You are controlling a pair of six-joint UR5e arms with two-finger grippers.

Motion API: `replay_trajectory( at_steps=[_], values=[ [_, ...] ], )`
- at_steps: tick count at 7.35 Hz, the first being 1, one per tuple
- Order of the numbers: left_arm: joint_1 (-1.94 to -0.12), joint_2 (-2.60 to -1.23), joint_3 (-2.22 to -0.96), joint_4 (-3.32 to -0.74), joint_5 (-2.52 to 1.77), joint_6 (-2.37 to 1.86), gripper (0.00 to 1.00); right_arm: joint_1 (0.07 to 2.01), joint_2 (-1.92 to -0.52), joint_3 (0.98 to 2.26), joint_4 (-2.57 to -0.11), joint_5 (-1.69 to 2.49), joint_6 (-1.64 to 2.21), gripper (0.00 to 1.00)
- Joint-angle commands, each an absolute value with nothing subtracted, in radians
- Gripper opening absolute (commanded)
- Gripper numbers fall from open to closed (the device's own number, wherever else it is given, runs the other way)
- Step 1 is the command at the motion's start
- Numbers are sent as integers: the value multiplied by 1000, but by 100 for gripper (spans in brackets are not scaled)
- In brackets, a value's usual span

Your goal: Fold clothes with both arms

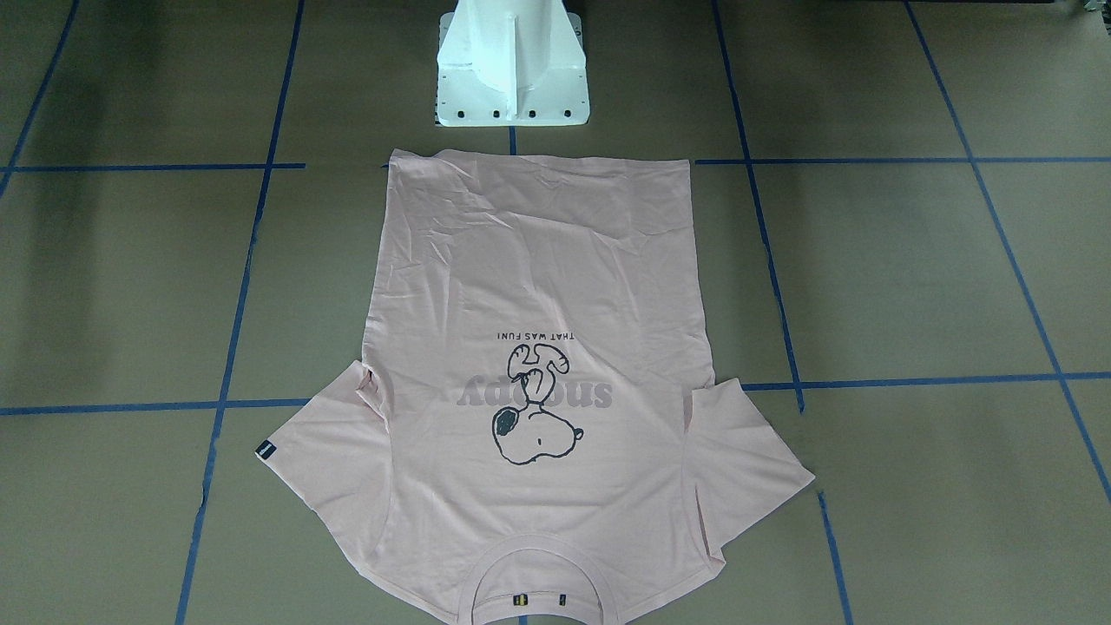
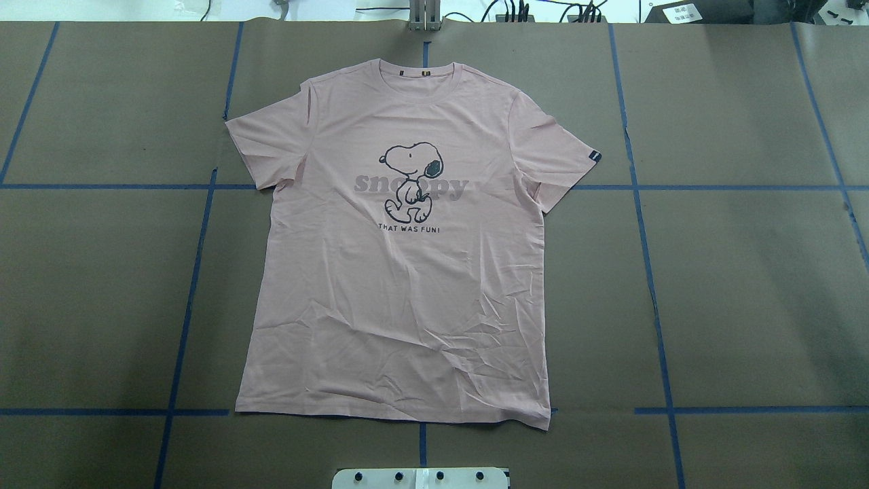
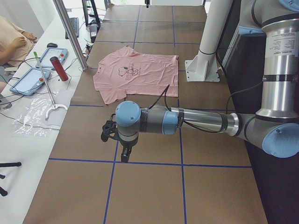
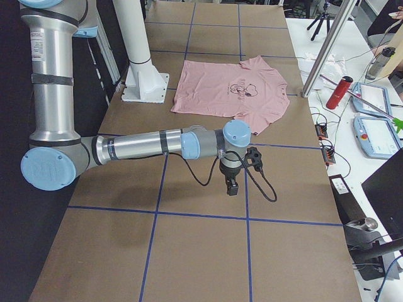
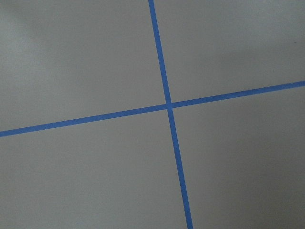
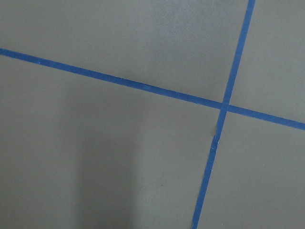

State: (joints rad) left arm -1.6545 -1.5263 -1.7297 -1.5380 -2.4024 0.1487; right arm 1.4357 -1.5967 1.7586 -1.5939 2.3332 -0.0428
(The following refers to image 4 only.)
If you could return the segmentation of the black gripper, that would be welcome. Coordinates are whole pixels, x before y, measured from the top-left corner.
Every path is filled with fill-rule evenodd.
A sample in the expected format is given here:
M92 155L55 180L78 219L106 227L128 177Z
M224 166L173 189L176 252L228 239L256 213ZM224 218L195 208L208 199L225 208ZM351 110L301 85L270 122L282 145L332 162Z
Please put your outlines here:
M236 181L236 176L240 173L240 167L227 167L222 162L219 165L221 173L225 176L225 183L227 186L227 195L237 196L239 185Z

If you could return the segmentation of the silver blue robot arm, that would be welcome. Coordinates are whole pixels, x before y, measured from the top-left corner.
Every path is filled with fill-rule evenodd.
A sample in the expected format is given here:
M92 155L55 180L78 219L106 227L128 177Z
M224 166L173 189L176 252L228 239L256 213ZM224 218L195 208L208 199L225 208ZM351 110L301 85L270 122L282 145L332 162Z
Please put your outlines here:
M177 154L184 160L213 157L225 177L227 194L238 192L236 176L247 167L251 131L239 120L221 130L191 126L120 137L82 137L74 128L72 39L98 33L95 1L21 1L30 29L35 131L21 160L32 186L56 191L92 167L114 160Z

